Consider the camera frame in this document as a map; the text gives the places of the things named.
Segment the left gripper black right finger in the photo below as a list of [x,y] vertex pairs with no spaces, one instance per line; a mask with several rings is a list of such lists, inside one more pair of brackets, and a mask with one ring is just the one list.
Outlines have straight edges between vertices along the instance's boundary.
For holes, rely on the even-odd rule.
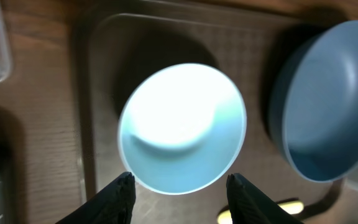
[[233,224],[303,224],[240,173],[228,175],[226,189]]

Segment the dark blue plate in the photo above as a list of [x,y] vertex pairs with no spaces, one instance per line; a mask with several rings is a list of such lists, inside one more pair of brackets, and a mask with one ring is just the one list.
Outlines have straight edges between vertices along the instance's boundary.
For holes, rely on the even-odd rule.
[[273,84],[267,121],[272,141],[306,180],[331,182],[358,166],[358,21],[293,51]]

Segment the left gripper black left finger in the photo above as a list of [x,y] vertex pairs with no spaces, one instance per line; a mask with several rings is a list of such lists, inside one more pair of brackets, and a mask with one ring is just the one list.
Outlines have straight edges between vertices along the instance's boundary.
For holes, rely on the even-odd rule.
[[130,224],[135,200],[135,178],[123,172],[57,224]]

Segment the light blue bowl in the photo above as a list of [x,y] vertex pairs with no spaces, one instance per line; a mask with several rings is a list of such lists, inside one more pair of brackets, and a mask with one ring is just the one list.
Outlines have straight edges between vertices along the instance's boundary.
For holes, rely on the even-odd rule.
[[127,99],[118,123],[124,167],[165,195],[199,191],[232,166],[244,143],[247,111],[234,82],[200,63],[163,68]]

